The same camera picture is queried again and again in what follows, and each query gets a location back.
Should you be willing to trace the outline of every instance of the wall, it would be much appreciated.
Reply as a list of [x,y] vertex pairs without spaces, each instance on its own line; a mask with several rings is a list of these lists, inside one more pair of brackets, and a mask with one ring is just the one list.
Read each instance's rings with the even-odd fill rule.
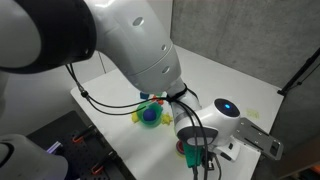
[[[148,1],[169,36],[172,0]],[[116,68],[106,56],[101,56],[106,72]],[[74,64],[74,69],[82,83],[104,73],[97,53],[89,61]],[[70,95],[75,86],[65,67],[32,75],[0,72],[0,135],[27,135],[71,110],[86,119]]]
[[[317,0],[174,0],[172,16],[175,44],[279,87],[320,46]],[[319,133],[313,78],[292,91],[275,123],[287,150]]]

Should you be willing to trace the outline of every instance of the white wall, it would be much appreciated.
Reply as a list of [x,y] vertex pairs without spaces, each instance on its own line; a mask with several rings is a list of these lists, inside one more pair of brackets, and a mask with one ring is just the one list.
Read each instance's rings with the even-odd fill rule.
[[[172,0],[148,1],[169,35]],[[101,56],[107,72],[116,68],[106,56]],[[80,82],[104,73],[97,53],[89,61],[74,64],[74,69]],[[69,111],[81,114],[70,95],[73,87],[75,83],[65,67],[32,75],[0,73],[0,135],[27,135]]]

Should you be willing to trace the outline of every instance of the white table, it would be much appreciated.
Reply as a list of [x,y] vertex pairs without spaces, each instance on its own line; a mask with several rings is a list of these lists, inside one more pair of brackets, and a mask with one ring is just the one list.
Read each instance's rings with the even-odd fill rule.
[[[176,46],[182,68],[182,78],[190,89],[199,96],[203,107],[216,98],[223,97],[234,102],[242,117],[247,117],[264,131],[270,132],[283,96],[277,94],[278,88],[241,72],[213,62],[202,56]],[[139,102],[136,90],[120,73],[111,71],[83,84],[90,95],[98,101],[111,105],[125,105]],[[186,167],[185,159],[175,152],[177,137],[173,123],[170,126],[160,124],[156,128],[146,128],[134,124],[131,116],[108,116],[94,110],[80,96],[77,88],[72,96],[100,130],[111,146],[118,152],[126,166],[138,180],[187,180],[192,179],[192,170]],[[170,112],[167,103],[164,112]],[[107,109],[108,112],[124,112]],[[259,114],[249,116],[248,110]],[[260,153],[250,146],[242,145],[235,163],[219,157],[222,166],[222,179],[249,180],[253,174]],[[199,169],[202,179],[203,168]],[[218,179],[217,170],[209,173],[209,179]]]

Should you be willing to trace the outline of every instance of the white device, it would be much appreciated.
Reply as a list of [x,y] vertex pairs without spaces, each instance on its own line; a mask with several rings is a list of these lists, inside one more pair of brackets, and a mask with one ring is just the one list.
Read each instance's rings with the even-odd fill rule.
[[[167,92],[169,97],[180,93],[178,100],[200,117],[209,150],[236,160],[240,145],[231,135],[239,124],[239,110],[225,99],[201,107],[196,95],[186,89],[173,43],[145,0],[26,2],[0,2],[0,23],[5,24],[0,28],[0,70],[41,72],[88,59],[98,50],[140,91]],[[175,102],[171,106],[178,138],[195,145],[185,110]],[[199,124],[193,119],[197,143],[203,146]]]

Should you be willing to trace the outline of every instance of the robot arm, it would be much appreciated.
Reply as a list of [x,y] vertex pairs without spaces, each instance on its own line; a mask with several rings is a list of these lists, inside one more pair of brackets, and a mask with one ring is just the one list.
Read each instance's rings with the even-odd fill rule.
[[[140,91],[180,94],[178,100],[200,117],[211,151],[232,141],[239,110],[222,99],[202,109],[195,94],[185,91],[173,43],[145,0],[2,0],[0,13],[0,22],[7,23],[0,29],[1,70],[41,72],[88,59],[98,50]],[[186,112],[175,102],[171,106],[178,138],[195,145]],[[194,123],[198,145],[204,145],[199,124]],[[231,160],[239,152],[234,149],[234,155],[228,155]]]

